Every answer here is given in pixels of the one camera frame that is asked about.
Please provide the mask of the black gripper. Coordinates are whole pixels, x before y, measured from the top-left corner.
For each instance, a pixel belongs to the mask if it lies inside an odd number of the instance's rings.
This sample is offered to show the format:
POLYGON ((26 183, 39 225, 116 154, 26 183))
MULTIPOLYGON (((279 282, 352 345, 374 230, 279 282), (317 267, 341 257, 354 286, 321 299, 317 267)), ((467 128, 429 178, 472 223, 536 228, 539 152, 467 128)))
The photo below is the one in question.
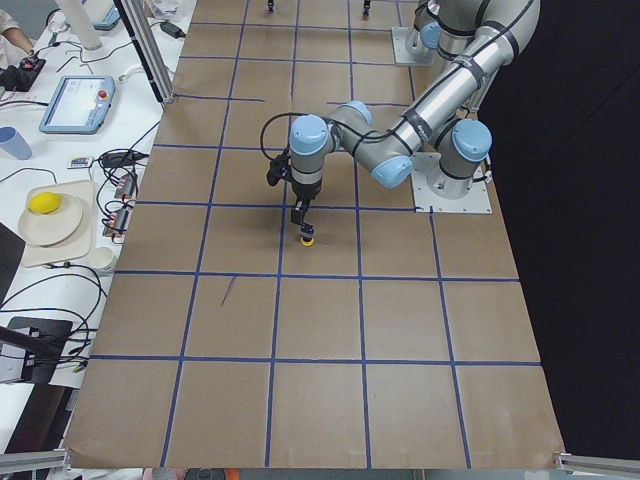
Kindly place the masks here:
POLYGON ((295 225, 304 225, 305 216, 312 200, 321 192, 322 181, 318 180, 314 183, 304 184, 298 181, 292 182, 292 189, 296 195, 295 203, 291 209, 290 219, 295 225))

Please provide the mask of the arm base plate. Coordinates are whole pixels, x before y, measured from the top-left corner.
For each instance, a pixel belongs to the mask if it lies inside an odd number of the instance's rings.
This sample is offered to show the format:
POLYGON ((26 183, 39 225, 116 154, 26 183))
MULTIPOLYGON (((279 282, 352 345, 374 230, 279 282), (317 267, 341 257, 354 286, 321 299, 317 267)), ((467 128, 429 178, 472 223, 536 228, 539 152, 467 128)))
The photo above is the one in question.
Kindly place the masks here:
POLYGON ((419 152, 412 156, 415 210, 421 213, 491 214, 482 167, 477 164, 468 179, 454 179, 441 169, 440 157, 435 152, 419 152))
POLYGON ((391 37, 396 64, 427 67, 443 62, 438 53, 441 39, 449 43, 457 40, 456 36, 442 33, 437 22, 427 24, 420 30, 415 27, 393 27, 391 37))

